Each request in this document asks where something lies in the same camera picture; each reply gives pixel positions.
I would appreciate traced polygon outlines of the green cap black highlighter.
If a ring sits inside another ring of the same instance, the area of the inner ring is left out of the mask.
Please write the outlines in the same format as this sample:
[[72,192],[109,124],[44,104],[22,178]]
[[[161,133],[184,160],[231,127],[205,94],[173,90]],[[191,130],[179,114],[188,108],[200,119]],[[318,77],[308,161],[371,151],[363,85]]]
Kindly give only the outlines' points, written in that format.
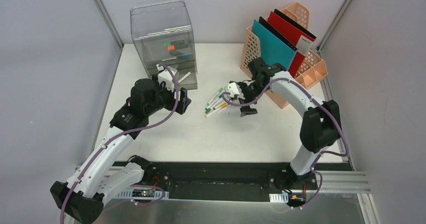
[[164,46],[169,47],[169,46],[172,46],[172,45],[180,45],[180,44],[185,44],[185,40],[175,40],[175,41],[165,42]]

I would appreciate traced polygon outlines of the yellow cap marker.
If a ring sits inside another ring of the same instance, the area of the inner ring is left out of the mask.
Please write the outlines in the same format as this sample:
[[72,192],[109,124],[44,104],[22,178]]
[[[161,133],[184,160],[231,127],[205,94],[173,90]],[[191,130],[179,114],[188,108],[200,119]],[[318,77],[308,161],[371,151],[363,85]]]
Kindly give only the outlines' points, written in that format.
[[214,107],[213,109],[209,110],[207,112],[207,114],[204,116],[205,118],[209,118],[210,116],[212,116],[215,113],[218,113],[219,111],[221,111],[224,108],[227,108],[229,105],[227,103],[224,103],[222,105],[219,105],[217,107]]

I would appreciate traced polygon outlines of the teal folder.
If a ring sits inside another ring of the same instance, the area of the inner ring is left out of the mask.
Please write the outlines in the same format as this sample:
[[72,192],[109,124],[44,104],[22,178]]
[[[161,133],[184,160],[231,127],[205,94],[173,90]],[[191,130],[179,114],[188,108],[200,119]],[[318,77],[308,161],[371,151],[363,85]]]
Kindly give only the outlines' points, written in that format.
[[254,20],[252,33],[254,33],[260,41],[261,57],[267,65],[279,63],[286,70],[290,69],[297,52],[297,48],[293,44],[263,17]]

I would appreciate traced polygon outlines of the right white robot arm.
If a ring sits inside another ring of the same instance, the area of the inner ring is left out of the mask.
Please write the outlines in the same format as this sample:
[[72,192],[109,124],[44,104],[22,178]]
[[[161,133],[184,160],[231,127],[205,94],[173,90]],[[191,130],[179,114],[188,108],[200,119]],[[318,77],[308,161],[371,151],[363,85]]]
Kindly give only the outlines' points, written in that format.
[[241,116],[254,115],[257,110],[251,105],[270,90],[297,111],[301,117],[301,147],[283,177],[275,180],[277,185],[297,189],[305,183],[320,155],[343,138],[339,106],[334,100],[325,101],[310,94],[279,63],[268,65],[259,57],[249,63],[249,70],[252,74],[250,81],[229,82],[223,99],[238,106]]

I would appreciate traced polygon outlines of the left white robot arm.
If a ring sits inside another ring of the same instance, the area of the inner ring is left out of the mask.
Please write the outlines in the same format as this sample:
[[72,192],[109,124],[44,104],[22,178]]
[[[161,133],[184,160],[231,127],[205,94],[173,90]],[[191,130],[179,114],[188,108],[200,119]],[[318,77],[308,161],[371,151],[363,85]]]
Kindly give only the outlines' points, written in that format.
[[139,79],[131,88],[125,104],[114,114],[102,141],[66,182],[56,181],[50,192],[60,212],[60,223],[69,216],[79,223],[93,223],[104,207],[122,190],[139,183],[149,185],[153,172],[151,162],[137,157],[122,170],[105,177],[117,157],[143,130],[166,122],[149,124],[149,116],[166,109],[184,114],[190,105],[187,89],[171,80]]

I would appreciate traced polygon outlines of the blue cap black highlighter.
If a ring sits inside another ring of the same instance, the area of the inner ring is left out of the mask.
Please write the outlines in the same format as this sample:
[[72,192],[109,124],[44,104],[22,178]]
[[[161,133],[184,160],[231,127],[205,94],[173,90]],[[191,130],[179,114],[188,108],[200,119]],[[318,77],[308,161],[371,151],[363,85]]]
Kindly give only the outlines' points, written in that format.
[[185,60],[188,60],[188,59],[191,58],[190,54],[185,54],[185,53],[182,53],[182,52],[179,52],[179,51],[176,51],[176,50],[169,51],[169,54],[172,55],[172,56],[175,56],[177,58],[185,59]]

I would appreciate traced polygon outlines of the clear grey drawer organizer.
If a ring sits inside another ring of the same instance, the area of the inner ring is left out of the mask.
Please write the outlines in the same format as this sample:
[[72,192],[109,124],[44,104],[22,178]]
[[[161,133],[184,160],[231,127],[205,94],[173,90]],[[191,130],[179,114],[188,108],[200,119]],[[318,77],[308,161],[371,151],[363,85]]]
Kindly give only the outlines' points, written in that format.
[[[191,72],[179,85],[188,90],[197,89],[194,33],[185,2],[173,0],[136,6],[130,10],[130,20],[132,40],[148,77],[158,74],[157,65],[163,63],[178,71],[178,80]],[[189,44],[188,48],[177,51],[190,54],[190,59],[169,54],[164,43],[175,40]]]

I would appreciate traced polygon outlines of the orange cap black highlighter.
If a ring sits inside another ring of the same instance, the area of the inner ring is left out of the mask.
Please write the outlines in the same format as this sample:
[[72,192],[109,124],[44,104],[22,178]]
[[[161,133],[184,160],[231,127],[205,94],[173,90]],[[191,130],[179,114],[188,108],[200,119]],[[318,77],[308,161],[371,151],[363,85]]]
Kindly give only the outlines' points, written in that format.
[[167,47],[169,51],[188,48],[189,44],[175,44]]

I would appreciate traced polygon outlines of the red folder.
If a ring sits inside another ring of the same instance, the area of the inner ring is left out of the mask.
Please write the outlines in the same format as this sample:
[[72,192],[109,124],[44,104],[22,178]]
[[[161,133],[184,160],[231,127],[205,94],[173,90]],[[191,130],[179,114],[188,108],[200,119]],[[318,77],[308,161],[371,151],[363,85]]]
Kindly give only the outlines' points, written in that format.
[[295,77],[316,36],[278,9],[270,13],[267,22],[296,47],[296,55],[288,70]]

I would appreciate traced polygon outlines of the purple cap marker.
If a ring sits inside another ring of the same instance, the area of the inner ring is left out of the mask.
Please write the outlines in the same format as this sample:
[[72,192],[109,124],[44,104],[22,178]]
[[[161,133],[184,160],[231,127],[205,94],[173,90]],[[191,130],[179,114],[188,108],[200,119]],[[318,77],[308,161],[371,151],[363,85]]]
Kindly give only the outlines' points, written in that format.
[[179,79],[179,81],[178,81],[178,83],[180,84],[181,82],[183,82],[188,76],[190,76],[191,75],[191,72],[187,72],[185,75],[183,75],[180,79]]

